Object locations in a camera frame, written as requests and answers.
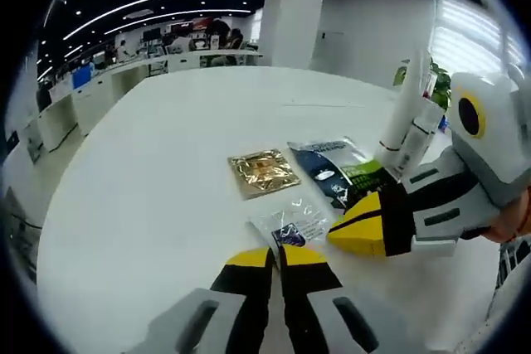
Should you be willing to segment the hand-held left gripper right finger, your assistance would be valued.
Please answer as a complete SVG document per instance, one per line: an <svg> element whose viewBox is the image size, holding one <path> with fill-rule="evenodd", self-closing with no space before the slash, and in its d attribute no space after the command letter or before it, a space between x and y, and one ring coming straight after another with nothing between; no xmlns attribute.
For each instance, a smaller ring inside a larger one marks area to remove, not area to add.
<svg viewBox="0 0 531 354"><path fill-rule="evenodd" d="M282 245L285 325L296 353L413 353L403 318L363 290L345 288L325 257Z"/></svg>

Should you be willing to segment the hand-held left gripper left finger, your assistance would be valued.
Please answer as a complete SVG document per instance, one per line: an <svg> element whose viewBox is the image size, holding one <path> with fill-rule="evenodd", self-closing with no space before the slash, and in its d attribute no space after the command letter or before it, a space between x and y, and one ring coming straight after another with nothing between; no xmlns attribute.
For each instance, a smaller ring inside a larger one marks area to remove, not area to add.
<svg viewBox="0 0 531 354"><path fill-rule="evenodd" d="M142 353L257 353L269 321L275 258L269 247L230 258L208 289L157 316Z"/></svg>

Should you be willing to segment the person's right hand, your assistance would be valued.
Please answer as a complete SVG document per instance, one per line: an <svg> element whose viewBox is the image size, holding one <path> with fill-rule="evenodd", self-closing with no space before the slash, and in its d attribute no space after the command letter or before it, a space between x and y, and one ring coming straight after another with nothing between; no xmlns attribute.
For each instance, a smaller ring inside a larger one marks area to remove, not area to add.
<svg viewBox="0 0 531 354"><path fill-rule="evenodd" d="M519 198L511 201L499 214L487 222L487 226L477 231L468 231L464 240L483 236L492 242L503 244L517 237L530 234L530 187Z"/></svg>

